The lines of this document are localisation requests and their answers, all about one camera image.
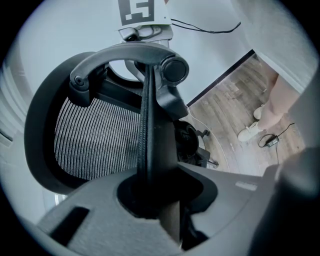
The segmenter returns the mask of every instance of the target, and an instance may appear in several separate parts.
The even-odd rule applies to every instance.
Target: power adapter
[[[279,138],[276,135],[272,135],[264,144],[264,146],[268,146],[269,148],[279,142]]]

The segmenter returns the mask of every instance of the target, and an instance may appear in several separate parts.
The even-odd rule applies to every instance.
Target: wooden floor
[[[265,134],[278,135],[284,131],[292,123],[289,114],[248,142],[239,142],[237,138],[241,130],[255,121],[254,110],[266,103],[265,90],[262,67],[257,56],[253,55],[189,108],[191,114],[205,123],[216,137],[210,135],[203,142],[211,158],[219,162],[218,170],[262,176],[266,167],[277,163],[276,146],[259,148],[258,140]],[[200,131],[206,129],[190,115],[185,120]],[[290,126],[279,139],[277,151],[280,164],[304,148],[295,125]]]

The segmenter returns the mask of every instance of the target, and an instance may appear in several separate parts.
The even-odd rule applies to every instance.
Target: bare leg
[[[300,94],[282,76],[279,76],[269,100],[262,109],[261,119],[257,124],[258,129],[266,130],[278,123],[299,96]]]
[[[266,85],[267,85],[267,93],[270,95],[271,90],[274,88],[276,81],[278,79],[279,74],[270,67],[267,63],[265,63],[258,55],[257,55],[259,62],[262,65],[262,70],[264,72],[266,78]]]

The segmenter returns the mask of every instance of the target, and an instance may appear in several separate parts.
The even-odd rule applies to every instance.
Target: chair handle
[[[166,84],[176,86],[189,73],[187,62],[173,50],[151,42],[127,42],[94,53],[80,62],[70,73],[69,99],[72,103],[88,107],[93,100],[90,94],[89,75],[111,61],[131,60],[150,66],[160,66],[160,75]]]

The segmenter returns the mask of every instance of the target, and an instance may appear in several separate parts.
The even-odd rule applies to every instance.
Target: black mesh
[[[136,167],[139,116],[99,99],[89,107],[66,99],[55,127],[58,164],[86,180]]]

